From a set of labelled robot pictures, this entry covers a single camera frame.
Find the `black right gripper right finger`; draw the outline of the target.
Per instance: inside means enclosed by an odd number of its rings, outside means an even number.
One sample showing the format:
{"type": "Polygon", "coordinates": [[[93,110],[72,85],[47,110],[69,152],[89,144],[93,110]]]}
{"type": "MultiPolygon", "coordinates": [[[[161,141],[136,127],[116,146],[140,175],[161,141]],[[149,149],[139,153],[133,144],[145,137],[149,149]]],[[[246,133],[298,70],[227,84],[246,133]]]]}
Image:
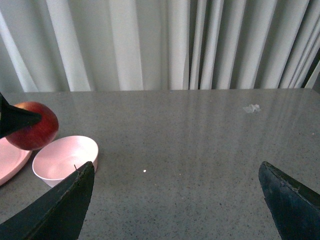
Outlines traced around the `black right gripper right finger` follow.
{"type": "Polygon", "coordinates": [[[258,179],[274,224],[283,240],[320,238],[320,195],[267,161],[258,179]]]}

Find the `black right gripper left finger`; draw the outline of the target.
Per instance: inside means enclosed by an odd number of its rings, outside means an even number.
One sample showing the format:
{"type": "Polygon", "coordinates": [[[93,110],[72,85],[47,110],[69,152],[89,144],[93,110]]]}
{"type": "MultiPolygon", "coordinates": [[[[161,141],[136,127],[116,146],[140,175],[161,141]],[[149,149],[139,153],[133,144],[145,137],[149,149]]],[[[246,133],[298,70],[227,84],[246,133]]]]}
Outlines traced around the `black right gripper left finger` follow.
{"type": "Polygon", "coordinates": [[[95,168],[88,161],[0,225],[2,240],[76,240],[89,208],[95,168]]]}

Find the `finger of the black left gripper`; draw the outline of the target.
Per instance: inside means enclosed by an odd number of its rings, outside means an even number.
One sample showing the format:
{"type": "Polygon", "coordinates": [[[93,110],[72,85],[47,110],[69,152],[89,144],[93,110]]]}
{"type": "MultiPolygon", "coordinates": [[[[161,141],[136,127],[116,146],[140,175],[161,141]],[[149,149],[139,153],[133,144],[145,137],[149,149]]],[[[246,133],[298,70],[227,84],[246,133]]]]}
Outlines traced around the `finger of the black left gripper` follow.
{"type": "Polygon", "coordinates": [[[10,105],[0,94],[0,137],[4,138],[25,127],[39,123],[42,116],[39,113],[28,111],[10,105]]]}

